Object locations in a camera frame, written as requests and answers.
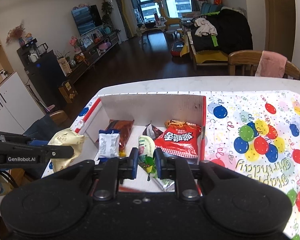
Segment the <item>cream snack packet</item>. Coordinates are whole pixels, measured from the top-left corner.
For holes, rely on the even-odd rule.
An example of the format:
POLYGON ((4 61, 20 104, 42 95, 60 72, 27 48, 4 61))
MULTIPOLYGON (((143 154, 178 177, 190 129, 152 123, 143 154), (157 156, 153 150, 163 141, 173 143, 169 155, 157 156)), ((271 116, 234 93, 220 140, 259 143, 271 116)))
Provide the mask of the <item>cream snack packet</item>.
POLYGON ((71 147, 72 156, 51 159, 53 171, 59 172, 60 170, 67 168, 76 158, 78 158, 83 151, 85 140, 85 135, 79 135, 70 128, 57 132, 47 144, 49 146, 56 146, 58 150, 69 150, 71 147))

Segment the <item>blue white snack packet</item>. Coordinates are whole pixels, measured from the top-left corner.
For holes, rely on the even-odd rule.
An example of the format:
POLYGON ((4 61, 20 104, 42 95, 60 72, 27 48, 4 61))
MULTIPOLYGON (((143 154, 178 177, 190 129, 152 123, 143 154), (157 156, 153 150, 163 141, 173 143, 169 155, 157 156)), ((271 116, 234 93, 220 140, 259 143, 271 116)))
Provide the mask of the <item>blue white snack packet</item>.
POLYGON ((98 158, 119 157, 120 132, 117 129, 99 130, 98 158))

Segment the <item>red Korean snack bag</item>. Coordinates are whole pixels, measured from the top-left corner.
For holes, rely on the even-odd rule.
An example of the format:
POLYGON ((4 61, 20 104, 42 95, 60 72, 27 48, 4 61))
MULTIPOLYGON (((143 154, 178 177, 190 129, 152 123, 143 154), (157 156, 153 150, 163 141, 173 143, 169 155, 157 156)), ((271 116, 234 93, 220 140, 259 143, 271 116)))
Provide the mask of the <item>red Korean snack bag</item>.
POLYGON ((165 126, 166 130, 155 139, 155 146, 170 155, 197 159, 197 139, 201 134, 201 127, 197 124, 178 120, 167 121, 165 126))

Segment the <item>green snack packet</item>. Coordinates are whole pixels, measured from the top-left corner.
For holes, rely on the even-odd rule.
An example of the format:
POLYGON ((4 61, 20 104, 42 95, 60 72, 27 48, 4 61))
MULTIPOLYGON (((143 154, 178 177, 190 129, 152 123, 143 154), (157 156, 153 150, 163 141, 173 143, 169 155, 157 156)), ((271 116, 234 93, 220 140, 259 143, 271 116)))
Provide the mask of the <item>green snack packet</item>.
POLYGON ((161 191, 174 190, 174 181, 170 179, 159 179, 154 158, 155 143, 147 136, 139 136, 139 166, 146 172, 146 181, 154 183, 161 191))

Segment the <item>shiny red-brown snack bag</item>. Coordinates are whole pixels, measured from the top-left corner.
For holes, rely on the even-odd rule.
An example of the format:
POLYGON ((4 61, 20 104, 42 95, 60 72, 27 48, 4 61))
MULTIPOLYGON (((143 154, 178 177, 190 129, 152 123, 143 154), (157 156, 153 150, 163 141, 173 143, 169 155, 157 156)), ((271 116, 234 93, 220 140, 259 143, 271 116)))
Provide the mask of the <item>shiny red-brown snack bag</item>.
POLYGON ((115 129, 119 131, 119 155, 125 155, 125 146, 130 137, 132 128, 134 125, 134 120, 110 120, 107 129, 115 129))

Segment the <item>wooden chair with jeans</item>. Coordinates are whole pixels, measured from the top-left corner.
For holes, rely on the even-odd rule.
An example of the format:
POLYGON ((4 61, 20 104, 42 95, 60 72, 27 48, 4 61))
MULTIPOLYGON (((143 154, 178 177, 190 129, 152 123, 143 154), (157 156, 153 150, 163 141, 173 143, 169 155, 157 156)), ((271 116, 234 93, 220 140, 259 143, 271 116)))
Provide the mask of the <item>wooden chair with jeans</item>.
POLYGON ((63 110, 47 113, 35 121, 23 135, 37 140, 49 141, 57 132, 68 128, 71 121, 63 110))

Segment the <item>white cabinet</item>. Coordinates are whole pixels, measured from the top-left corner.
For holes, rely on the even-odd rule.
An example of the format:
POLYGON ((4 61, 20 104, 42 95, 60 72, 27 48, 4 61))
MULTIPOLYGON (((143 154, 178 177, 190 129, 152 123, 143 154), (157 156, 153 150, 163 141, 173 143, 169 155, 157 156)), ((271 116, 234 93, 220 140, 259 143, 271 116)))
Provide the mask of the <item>white cabinet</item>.
POLYGON ((44 115, 18 73, 0 85, 0 131, 22 134, 44 115))

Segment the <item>red cardboard box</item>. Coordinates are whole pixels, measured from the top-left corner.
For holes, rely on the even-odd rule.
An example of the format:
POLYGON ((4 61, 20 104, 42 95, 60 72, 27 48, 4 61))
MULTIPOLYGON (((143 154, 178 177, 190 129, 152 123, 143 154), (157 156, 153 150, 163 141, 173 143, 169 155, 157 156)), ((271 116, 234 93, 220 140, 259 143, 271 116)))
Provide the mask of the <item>red cardboard box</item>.
POLYGON ((97 96, 86 115, 71 126, 85 136, 82 153, 72 164, 93 160, 98 152, 98 133, 105 130, 110 120, 133 120, 132 134, 126 153, 138 143, 134 140, 149 123, 164 128, 168 120, 179 120, 201 125, 203 97, 193 94, 134 93, 97 96))

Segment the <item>small brown snack packet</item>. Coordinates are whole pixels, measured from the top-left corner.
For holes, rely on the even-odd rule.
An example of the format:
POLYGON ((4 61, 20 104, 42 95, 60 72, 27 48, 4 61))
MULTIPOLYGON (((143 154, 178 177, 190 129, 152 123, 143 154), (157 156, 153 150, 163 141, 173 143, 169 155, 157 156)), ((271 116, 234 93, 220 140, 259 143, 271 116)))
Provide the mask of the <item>small brown snack packet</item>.
POLYGON ((151 139, 155 140, 157 139, 160 135, 162 135, 162 131, 158 129, 157 127, 153 126, 151 123, 148 124, 143 131, 142 135, 148 136, 151 139))

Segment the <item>dark tv cabinet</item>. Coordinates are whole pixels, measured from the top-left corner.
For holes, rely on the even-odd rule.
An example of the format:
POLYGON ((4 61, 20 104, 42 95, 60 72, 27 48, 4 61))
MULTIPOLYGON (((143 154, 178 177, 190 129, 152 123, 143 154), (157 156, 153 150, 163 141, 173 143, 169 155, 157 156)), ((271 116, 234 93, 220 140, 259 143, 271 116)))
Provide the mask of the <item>dark tv cabinet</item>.
POLYGON ((17 54, 23 64, 29 80, 34 85, 42 98, 46 93, 56 94, 58 88, 66 80, 76 82, 86 70, 91 68, 108 50, 119 42, 118 33, 113 31, 104 35, 97 43, 93 43, 83 51, 81 61, 76 61, 76 66, 70 69, 71 72, 64 74, 57 61, 54 51, 46 51, 39 55, 36 45, 37 40, 26 43, 17 50, 17 54))

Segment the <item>balloon birthday tablecloth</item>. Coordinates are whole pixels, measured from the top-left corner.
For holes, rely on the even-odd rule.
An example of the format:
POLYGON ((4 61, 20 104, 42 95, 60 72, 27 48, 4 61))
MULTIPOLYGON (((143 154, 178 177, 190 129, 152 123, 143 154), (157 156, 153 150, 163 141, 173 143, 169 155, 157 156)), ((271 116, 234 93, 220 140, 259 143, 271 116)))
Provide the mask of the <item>balloon birthday tablecloth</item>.
MULTIPOLYGON (((157 93, 203 97, 198 158, 186 160, 196 163, 204 142, 205 160, 283 191, 292 203, 283 233, 300 239, 300 95, 288 90, 157 93)), ((136 179, 125 180, 123 186, 166 193, 146 176, 138 166, 136 179)))

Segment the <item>pink cloth on chair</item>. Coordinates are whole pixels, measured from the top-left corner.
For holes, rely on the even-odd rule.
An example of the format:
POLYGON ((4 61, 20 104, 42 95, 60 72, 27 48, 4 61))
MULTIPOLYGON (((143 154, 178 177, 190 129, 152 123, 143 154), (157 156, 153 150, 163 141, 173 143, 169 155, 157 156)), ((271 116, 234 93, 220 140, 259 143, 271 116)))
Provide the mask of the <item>pink cloth on chair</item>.
POLYGON ((285 73, 287 58, 273 51, 262 51, 255 76, 282 78, 285 73))

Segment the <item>dark sofa with clothes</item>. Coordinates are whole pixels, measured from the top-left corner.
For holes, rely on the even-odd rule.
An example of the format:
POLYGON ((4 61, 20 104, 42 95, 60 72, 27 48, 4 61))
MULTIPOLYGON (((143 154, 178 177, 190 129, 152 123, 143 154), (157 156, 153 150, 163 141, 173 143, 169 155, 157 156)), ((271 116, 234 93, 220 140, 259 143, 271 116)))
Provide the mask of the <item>dark sofa with clothes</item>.
POLYGON ((233 52, 253 49, 250 26, 241 11, 221 7, 193 18, 184 26, 184 46, 180 56, 190 54, 196 65, 226 62, 233 52))

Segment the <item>coffee table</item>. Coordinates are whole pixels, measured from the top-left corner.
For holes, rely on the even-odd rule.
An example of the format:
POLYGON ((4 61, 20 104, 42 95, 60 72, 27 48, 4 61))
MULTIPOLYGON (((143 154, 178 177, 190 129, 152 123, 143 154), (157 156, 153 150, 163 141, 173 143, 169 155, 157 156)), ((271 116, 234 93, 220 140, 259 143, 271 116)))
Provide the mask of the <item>coffee table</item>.
POLYGON ((145 39, 144 36, 149 39, 149 34, 161 32, 167 42, 167 36, 171 35, 174 39, 177 35, 182 35, 181 21, 177 20, 174 23, 167 20, 162 21, 160 24, 157 22, 146 22, 136 28, 136 34, 140 38, 141 48, 144 49, 145 39))

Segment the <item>wall television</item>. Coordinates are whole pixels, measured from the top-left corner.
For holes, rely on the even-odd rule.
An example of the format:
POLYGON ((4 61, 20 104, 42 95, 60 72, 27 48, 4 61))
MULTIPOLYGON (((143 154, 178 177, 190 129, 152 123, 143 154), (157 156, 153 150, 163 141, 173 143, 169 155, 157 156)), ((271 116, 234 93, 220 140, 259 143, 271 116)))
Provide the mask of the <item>wall television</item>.
POLYGON ((72 9, 71 13, 81 36, 103 24, 97 5, 72 9))

